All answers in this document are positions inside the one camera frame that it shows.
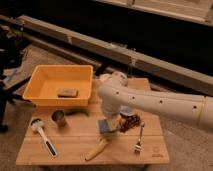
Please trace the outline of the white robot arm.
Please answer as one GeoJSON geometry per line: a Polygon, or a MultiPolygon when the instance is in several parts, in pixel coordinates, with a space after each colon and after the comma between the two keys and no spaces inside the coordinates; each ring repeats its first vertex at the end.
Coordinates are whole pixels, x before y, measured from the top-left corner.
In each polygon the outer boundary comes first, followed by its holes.
{"type": "Polygon", "coordinates": [[[116,116],[128,106],[213,133],[213,97],[129,88],[122,72],[103,74],[97,94],[106,116],[116,116]]]}

